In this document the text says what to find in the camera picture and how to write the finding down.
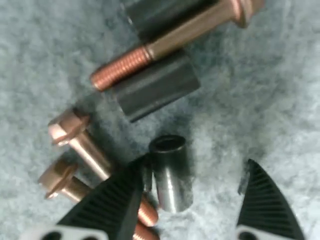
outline screw thread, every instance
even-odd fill
[[[133,240],[159,240],[159,236],[138,222],[135,226]]]
[[[100,92],[121,79],[147,66],[152,59],[145,46],[138,47],[97,70],[91,76],[93,86]]]
[[[159,219],[157,211],[143,195],[138,211],[138,218],[141,223],[143,223],[147,227],[153,227],[154,225],[156,225]]]

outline blurry background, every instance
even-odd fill
[[[194,161],[194,204],[160,211],[162,240],[231,239],[243,161],[257,160],[279,186],[306,235],[320,235],[320,2],[267,0],[246,30],[229,23],[187,46],[201,89],[130,124],[112,91],[90,74],[139,43],[119,0],[0,0],[0,239],[55,223],[73,206],[44,200],[38,177],[68,147],[52,146],[48,122],[76,104],[114,161],[180,134]]]

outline bolt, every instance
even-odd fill
[[[264,0],[220,0],[155,41],[100,68],[91,76],[91,82],[102,92],[223,23],[234,21],[239,27],[246,28],[251,17],[263,5]]]
[[[86,131],[89,116],[77,111],[66,110],[49,123],[49,133],[53,143],[58,146],[69,144],[89,165],[89,167],[105,181],[112,173],[112,166],[102,151],[95,146]],[[144,198],[141,199],[138,218],[148,227],[154,226],[158,221],[155,208]]]
[[[92,190],[88,185],[74,176],[78,166],[69,164],[59,158],[41,175],[38,182],[47,189],[46,199],[56,197],[59,193],[72,201],[80,202]],[[159,237],[137,222],[133,240],[158,240]]]

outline metal sleeve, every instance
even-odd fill
[[[214,2],[215,0],[140,0],[122,5],[140,39],[148,42]]]
[[[186,210],[193,203],[186,140],[177,135],[161,136],[150,143],[149,150],[160,207],[171,213]]]
[[[199,87],[189,58],[180,51],[120,82],[113,92],[129,121],[135,122]]]

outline hex head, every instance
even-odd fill
[[[59,158],[39,177],[38,183],[42,185],[47,193],[46,199],[54,198],[68,184],[78,168],[77,164],[70,164]]]
[[[58,146],[67,144],[86,129],[89,116],[81,115],[76,110],[68,109],[48,124],[53,143]]]
[[[231,0],[235,12],[235,23],[240,28],[246,28],[250,19],[265,4],[265,0]]]

